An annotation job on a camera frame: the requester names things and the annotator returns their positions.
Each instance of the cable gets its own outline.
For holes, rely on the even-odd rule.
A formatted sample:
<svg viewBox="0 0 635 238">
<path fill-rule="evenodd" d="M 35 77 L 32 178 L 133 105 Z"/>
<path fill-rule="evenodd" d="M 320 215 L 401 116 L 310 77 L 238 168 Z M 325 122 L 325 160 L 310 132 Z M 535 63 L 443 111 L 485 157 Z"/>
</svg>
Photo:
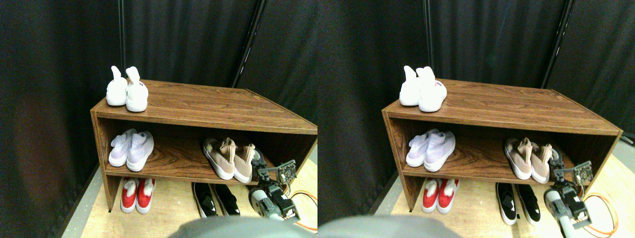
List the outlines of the cable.
<svg viewBox="0 0 635 238">
<path fill-rule="evenodd" d="M 316 205 L 316 208 L 318 208 L 318 203 L 317 203 L 318 198 L 317 198 L 315 195 L 311 194 L 310 192 L 304 191 L 304 190 L 298 190 L 298 191 L 295 191 L 295 192 L 293 192 L 293 193 L 291 194 L 291 199 L 292 199 L 293 197 L 295 197 L 296 195 L 298 195 L 298 194 L 304 194 L 304 195 L 308 196 L 309 198 L 311 198 L 311 201 L 313 201 L 313 203 L 315 203 L 315 205 Z M 304 228 L 306 228 L 306 229 L 309 229 L 309 230 L 315 231 L 315 232 L 317 232 L 317 231 L 318 231 L 318 228 L 316 228 L 316 227 L 309 227 L 309 226 L 307 226 L 307 225 L 304 225 L 304 224 L 300 223 L 299 221 L 298 221 L 298 222 L 296 222 L 296 224 L 298 224 L 299 226 L 304 227 Z"/>
<path fill-rule="evenodd" d="M 592 192 L 592 193 L 588 194 L 587 197 L 585 197 L 582 201 L 586 202 L 586 200 L 588 198 L 590 198 L 590 197 L 598 197 L 604 202 L 604 204 L 606 205 L 606 208 L 608 208 L 609 214 L 611 214 L 611 221 L 613 223 L 613 230 L 610 231 L 610 232 L 603 232 L 603 231 L 600 231 L 598 229 L 595 229 L 591 225 L 588 225 L 586 227 L 589 227 L 592 230 L 595 230 L 597 233 L 600 233 L 600 234 L 603 234 L 603 235 L 608 235 L 607 237 L 611 237 L 611 235 L 613 235 L 615 233 L 615 231 L 617 231 L 617 227 L 619 225 L 619 221 L 618 221 L 618 218 L 617 218 L 617 210 L 615 210 L 615 208 L 613 208 L 613 205 L 611 205 L 611 202 L 609 202 L 607 198 L 605 198 L 601 194 L 598 194 L 598 193 L 595 193 L 595 192 Z M 595 237 L 599 237 L 599 236 L 591 233 L 591 231 L 587 230 L 586 227 L 585 227 L 584 230 L 586 230 L 589 234 L 591 234 L 591 235 L 593 235 Z"/>
</svg>

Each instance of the shoe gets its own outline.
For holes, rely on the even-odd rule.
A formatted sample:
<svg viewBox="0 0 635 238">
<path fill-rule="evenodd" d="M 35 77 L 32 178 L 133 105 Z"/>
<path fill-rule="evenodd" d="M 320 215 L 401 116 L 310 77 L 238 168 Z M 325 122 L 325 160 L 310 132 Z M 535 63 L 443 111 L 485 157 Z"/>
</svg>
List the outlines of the shoe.
<svg viewBox="0 0 635 238">
<path fill-rule="evenodd" d="M 227 185 L 214 184 L 214 191 L 216 192 L 216 196 L 218 196 L 218 202 L 220 202 L 223 215 L 240 216 L 240 209 L 238 209 L 238 205 L 236 204 L 236 197 L 232 194 Z"/>
<path fill-rule="evenodd" d="M 121 189 L 121 211 L 131 213 L 137 205 L 138 178 L 124 178 Z"/>
<path fill-rule="evenodd" d="M 152 194 L 156 188 L 155 179 L 142 178 L 139 181 L 139 191 L 137 192 L 137 211 L 146 214 L 152 205 Z"/>
<path fill-rule="evenodd" d="M 424 213 L 431 213 L 439 204 L 439 180 L 435 178 L 425 178 L 424 201 L 421 209 Z"/>
<path fill-rule="evenodd" d="M 210 216 L 218 216 L 216 214 L 216 206 L 211 196 L 211 188 L 208 183 L 192 183 L 192 192 L 194 200 L 199 208 L 199 214 L 202 218 Z"/>
<path fill-rule="evenodd" d="M 441 214 L 448 214 L 452 209 L 454 197 L 458 190 L 458 180 L 441 180 L 441 188 L 439 188 L 439 206 L 437 210 Z"/>
<path fill-rule="evenodd" d="M 436 172 L 448 159 L 457 141 L 452 132 L 439 132 L 430 134 L 430 142 L 428 142 L 428 148 L 425 151 L 424 167 L 430 172 Z"/>
<path fill-rule="evenodd" d="M 505 155 L 512 165 L 514 174 L 522 180 L 531 177 L 531 150 L 532 145 L 527 138 L 522 142 L 515 138 L 505 142 Z"/>
<path fill-rule="evenodd" d="M 438 129 L 432 129 L 423 135 L 415 136 L 410 143 L 410 151 L 406 155 L 406 163 L 411 167 L 419 167 L 424 164 L 426 150 L 428 149 L 428 142 L 430 134 L 439 133 Z"/>
<path fill-rule="evenodd" d="M 538 207 L 538 199 L 533 193 L 531 186 L 518 184 L 516 185 L 516 191 L 518 192 L 518 197 L 520 197 L 520 203 L 523 204 L 527 221 L 529 224 L 538 225 L 540 221 L 540 208 Z"/>
<path fill-rule="evenodd" d="M 132 146 L 132 135 L 136 134 L 135 129 L 129 129 L 121 135 L 115 137 L 110 143 L 111 147 L 114 147 L 108 155 L 108 163 L 115 167 L 121 167 L 126 164 L 128 159 L 128 152 Z"/>
<path fill-rule="evenodd" d="M 139 172 L 154 150 L 154 138 L 148 131 L 132 135 L 132 146 L 126 165 L 128 169 Z"/>
<path fill-rule="evenodd" d="M 516 224 L 516 207 L 514 205 L 514 191 L 510 183 L 496 183 L 496 196 L 500 215 L 505 224 Z"/>
<path fill-rule="evenodd" d="M 234 177 L 234 157 L 236 156 L 236 144 L 230 138 L 222 142 L 214 138 L 208 138 L 203 143 L 203 153 L 218 177 L 230 180 Z"/>
<path fill-rule="evenodd" d="M 112 81 L 106 88 L 106 102 L 111 106 L 126 105 L 126 85 L 128 82 L 121 77 L 121 72 L 116 66 L 112 66 Z"/>
<path fill-rule="evenodd" d="M 531 153 L 531 177 L 539 183 L 549 181 L 549 159 L 553 157 L 553 150 L 550 144 L 539 147 L 536 143 L 531 143 L 533 151 Z"/>
<path fill-rule="evenodd" d="M 448 96 L 448 90 L 443 83 L 436 80 L 430 67 L 417 69 L 417 74 L 421 78 L 419 110 L 422 112 L 438 111 L 446 96 Z"/>
<path fill-rule="evenodd" d="M 236 148 L 234 157 L 234 178 L 243 183 L 251 182 L 251 161 L 255 155 L 256 146 L 249 144 Z"/>
<path fill-rule="evenodd" d="M 139 81 L 139 71 L 132 66 L 126 69 L 130 83 L 126 89 L 126 108 L 131 112 L 143 112 L 148 107 L 148 87 Z"/>
<path fill-rule="evenodd" d="M 406 82 L 401 84 L 399 92 L 399 102 L 404 106 L 416 106 L 419 104 L 419 89 L 421 88 L 421 78 L 410 66 L 404 66 L 406 72 Z"/>
</svg>

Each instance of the shoe rack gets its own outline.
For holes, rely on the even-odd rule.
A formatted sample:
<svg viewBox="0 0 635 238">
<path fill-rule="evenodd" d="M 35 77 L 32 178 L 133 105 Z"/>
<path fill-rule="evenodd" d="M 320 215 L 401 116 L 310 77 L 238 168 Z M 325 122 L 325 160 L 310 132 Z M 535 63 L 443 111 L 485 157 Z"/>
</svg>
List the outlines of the shoe rack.
<svg viewBox="0 0 635 238">
<path fill-rule="evenodd" d="M 208 137 L 229 137 L 237 145 L 253 143 L 270 166 L 295 160 L 297 171 L 317 144 L 315 124 L 248 89 L 143 82 L 149 90 L 144 112 L 110 106 L 105 98 L 90 110 L 109 211 L 123 176 L 242 184 L 214 172 L 201 148 Z M 110 142 L 130 128 L 154 137 L 154 150 L 139 172 L 108 163 Z M 257 183 L 254 177 L 249 185 Z"/>
<path fill-rule="evenodd" d="M 520 180 L 511 169 L 503 151 L 511 137 L 550 143 L 562 151 L 567 168 L 591 161 L 591 186 L 622 135 L 620 128 L 554 90 L 437 80 L 448 89 L 437 112 L 405 107 L 399 100 L 382 110 L 410 211 L 425 177 L 538 184 Z M 454 153 L 437 172 L 408 166 L 408 142 L 433 128 L 454 133 Z"/>
</svg>

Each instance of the shelf top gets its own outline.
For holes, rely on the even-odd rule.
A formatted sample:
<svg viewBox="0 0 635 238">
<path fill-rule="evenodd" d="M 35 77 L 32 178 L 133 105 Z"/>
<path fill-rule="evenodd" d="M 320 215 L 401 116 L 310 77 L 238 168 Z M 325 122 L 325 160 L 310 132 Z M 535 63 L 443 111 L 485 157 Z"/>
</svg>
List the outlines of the shelf top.
<svg viewBox="0 0 635 238">
<path fill-rule="evenodd" d="M 143 80 L 148 107 L 130 112 L 105 98 L 91 109 L 97 117 L 207 128 L 317 135 L 318 127 L 248 90 Z"/>
<path fill-rule="evenodd" d="M 399 100 L 388 117 L 562 133 L 619 135 L 622 130 L 555 90 L 437 79 L 448 90 L 437 112 L 406 107 Z"/>
</svg>

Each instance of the white knit sneaker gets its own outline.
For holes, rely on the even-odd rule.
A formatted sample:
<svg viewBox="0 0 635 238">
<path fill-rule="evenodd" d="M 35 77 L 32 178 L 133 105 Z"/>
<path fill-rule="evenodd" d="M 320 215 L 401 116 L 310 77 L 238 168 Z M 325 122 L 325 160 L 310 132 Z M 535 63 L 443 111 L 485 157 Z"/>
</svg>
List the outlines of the white knit sneaker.
<svg viewBox="0 0 635 238">
<path fill-rule="evenodd" d="M 111 106 L 123 106 L 126 104 L 126 85 L 128 82 L 121 77 L 121 72 L 116 66 L 112 70 L 112 81 L 106 88 L 106 102 Z"/>
<path fill-rule="evenodd" d="M 126 97 L 126 108 L 131 112 L 143 112 L 148 107 L 148 87 L 139 81 L 139 71 L 132 66 L 126 69 L 130 78 Z"/>
<path fill-rule="evenodd" d="M 441 108 L 443 100 L 448 96 L 448 90 L 443 83 L 436 80 L 430 67 L 417 69 L 421 78 L 419 89 L 419 110 L 422 112 L 436 112 Z"/>
<path fill-rule="evenodd" d="M 404 66 L 403 70 L 406 72 L 406 82 L 401 85 L 399 102 L 404 106 L 416 106 L 419 104 L 421 78 L 417 77 L 417 73 L 410 66 Z"/>
</svg>

